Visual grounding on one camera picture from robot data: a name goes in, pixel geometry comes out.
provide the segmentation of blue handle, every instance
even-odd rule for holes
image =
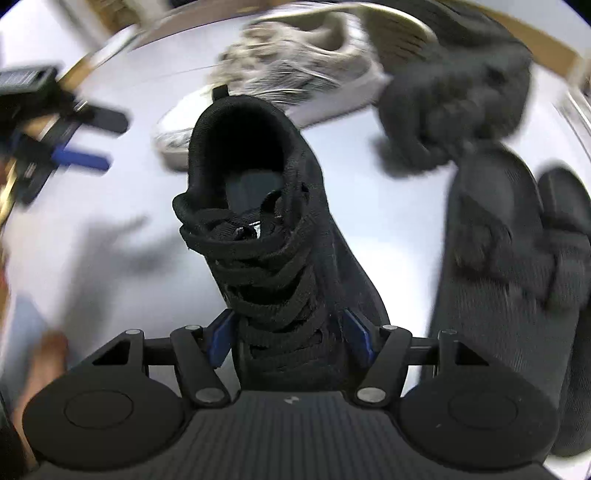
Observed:
[[[75,150],[66,150],[63,147],[57,147],[53,151],[51,159],[58,165],[78,165],[100,171],[107,171],[111,167],[109,161],[105,157],[81,153]]]

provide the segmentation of black shoelace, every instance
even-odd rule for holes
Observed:
[[[273,192],[261,205],[258,238],[230,210],[195,211],[186,198],[177,209],[187,246],[206,257],[228,306],[242,316],[238,336],[250,347],[249,368],[270,381],[317,360],[314,371],[326,375],[336,341],[310,261],[317,205],[303,193],[302,214],[290,229],[285,220],[293,212],[275,213],[280,196]]]

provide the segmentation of white sneaker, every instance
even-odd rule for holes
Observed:
[[[388,76],[369,40],[368,10],[371,26],[380,35],[395,26],[388,33],[396,36],[390,49],[392,44],[400,45],[404,35],[412,39],[401,50],[407,57],[435,41],[426,25],[392,8],[357,2],[316,5],[279,8],[249,24],[241,40],[222,55],[209,85],[184,97],[160,119],[153,139],[169,167],[187,168],[193,127],[212,104],[212,89],[218,85],[226,84],[231,95],[252,95],[273,103],[299,128],[377,99]]]

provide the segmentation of ribbed black surface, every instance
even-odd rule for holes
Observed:
[[[498,475],[459,472],[412,450],[381,411],[340,393],[243,393],[232,406],[195,415],[160,456],[126,470],[70,472],[44,464],[30,480],[551,479],[539,465]]]

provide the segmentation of black sneaker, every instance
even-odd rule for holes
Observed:
[[[173,200],[187,246],[207,259],[241,314],[234,363],[243,389],[334,390],[355,375],[341,312],[389,323],[329,212],[320,165],[277,108],[214,102],[189,145],[189,188]]]

